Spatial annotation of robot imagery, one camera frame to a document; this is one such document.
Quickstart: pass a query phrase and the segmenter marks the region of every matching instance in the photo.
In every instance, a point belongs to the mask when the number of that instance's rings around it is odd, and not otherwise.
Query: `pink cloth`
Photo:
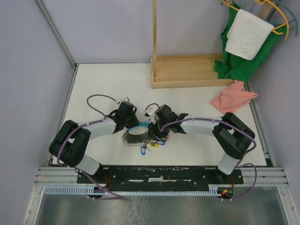
[[[210,104],[221,113],[235,113],[239,108],[250,103],[258,94],[246,91],[243,81],[235,80],[221,95],[215,97]]]

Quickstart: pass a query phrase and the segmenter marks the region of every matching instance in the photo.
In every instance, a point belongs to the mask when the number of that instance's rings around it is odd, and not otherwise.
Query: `white towel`
[[[252,60],[274,26],[261,18],[240,9],[227,34],[225,51]]]

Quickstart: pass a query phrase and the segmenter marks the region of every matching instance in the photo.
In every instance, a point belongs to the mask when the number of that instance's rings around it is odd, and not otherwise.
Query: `wooden post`
[[[152,0],[153,7],[153,77],[156,76],[156,55],[157,55],[157,37],[156,37],[156,24],[157,24],[157,0]]]

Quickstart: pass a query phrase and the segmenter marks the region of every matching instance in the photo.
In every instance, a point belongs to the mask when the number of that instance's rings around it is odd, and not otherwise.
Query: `blue key ring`
[[[165,142],[157,141],[156,144],[159,144],[159,145],[165,145]]]
[[[146,155],[146,149],[143,148],[143,147],[141,147],[141,154],[142,154],[143,156]]]

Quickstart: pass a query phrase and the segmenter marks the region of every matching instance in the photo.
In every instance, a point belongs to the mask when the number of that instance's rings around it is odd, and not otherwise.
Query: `wooden shelf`
[[[231,79],[218,79],[213,70],[215,60],[222,54],[156,56],[151,57],[152,88],[184,88],[228,86]]]

